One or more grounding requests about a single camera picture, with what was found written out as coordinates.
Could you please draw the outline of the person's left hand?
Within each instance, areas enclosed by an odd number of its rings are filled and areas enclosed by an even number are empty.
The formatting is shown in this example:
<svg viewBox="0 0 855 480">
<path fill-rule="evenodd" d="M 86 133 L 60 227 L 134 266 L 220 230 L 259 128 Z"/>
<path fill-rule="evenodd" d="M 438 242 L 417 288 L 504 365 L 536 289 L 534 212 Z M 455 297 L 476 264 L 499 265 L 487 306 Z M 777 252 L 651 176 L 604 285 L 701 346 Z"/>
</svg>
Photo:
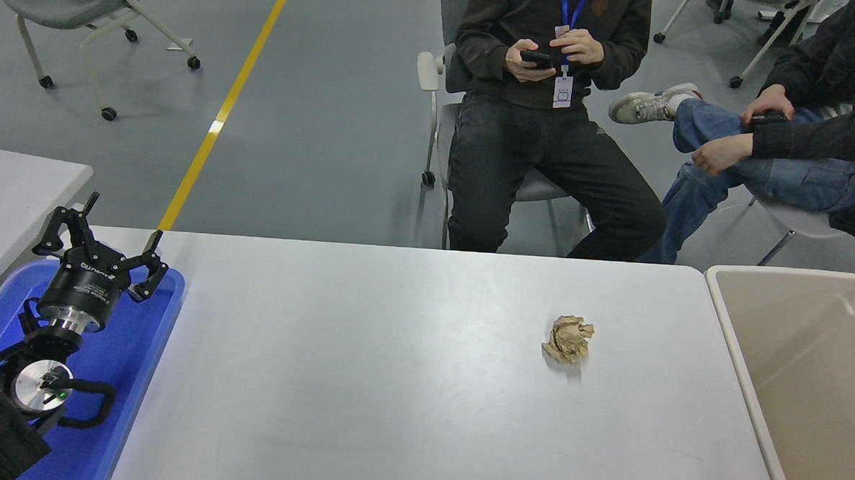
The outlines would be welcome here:
<svg viewBox="0 0 855 480">
<path fill-rule="evenodd" d="M 568 64 L 596 66 L 604 61 L 602 43 L 595 40 L 587 29 L 569 28 L 562 35 L 551 39 L 549 45 L 559 49 Z"/>
<path fill-rule="evenodd" d="M 717 176 L 729 167 L 747 159 L 753 152 L 753 134 L 740 133 L 729 137 L 715 138 L 703 144 L 691 155 L 702 172 Z"/>
</svg>

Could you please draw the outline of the person's right hand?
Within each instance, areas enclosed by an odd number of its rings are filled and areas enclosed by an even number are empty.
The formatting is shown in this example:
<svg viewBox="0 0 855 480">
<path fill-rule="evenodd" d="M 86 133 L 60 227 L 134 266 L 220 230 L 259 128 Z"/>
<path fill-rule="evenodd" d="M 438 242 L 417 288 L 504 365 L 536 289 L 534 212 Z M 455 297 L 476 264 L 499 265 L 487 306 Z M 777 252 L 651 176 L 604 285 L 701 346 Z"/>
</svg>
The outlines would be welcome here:
<svg viewBox="0 0 855 480">
<path fill-rule="evenodd" d="M 554 75 L 556 75 L 556 70 L 554 70 L 554 68 L 544 68 L 544 70 L 541 70 L 540 68 L 537 68 L 536 63 L 523 60 L 521 55 L 523 51 L 533 51 L 538 49 L 539 45 L 535 43 L 535 41 L 524 39 L 516 40 L 514 45 L 509 47 L 505 54 L 505 69 L 508 70 L 508 73 L 510 73 L 514 79 L 517 79 L 522 83 L 539 83 L 547 78 L 554 77 Z"/>
<path fill-rule="evenodd" d="M 740 113 L 743 125 L 750 127 L 752 118 L 766 113 L 766 111 L 781 112 L 786 120 L 792 121 L 795 115 L 794 105 L 787 98 L 786 90 L 783 84 L 772 84 L 765 87 L 759 96 L 748 103 L 748 106 Z"/>
</svg>

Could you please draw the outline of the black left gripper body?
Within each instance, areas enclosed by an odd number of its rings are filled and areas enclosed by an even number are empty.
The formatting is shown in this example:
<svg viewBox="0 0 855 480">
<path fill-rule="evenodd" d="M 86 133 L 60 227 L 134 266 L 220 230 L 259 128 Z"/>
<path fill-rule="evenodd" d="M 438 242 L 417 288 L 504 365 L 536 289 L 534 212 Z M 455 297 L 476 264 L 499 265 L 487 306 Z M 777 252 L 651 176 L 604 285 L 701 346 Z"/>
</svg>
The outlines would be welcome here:
<svg viewBox="0 0 855 480">
<path fill-rule="evenodd" d="M 61 266 L 38 302 L 37 312 L 46 321 L 58 308 L 82 311 L 96 325 L 106 325 L 121 293 L 130 285 L 130 271 L 114 269 L 124 258 L 113 249 L 68 249 Z"/>
</svg>

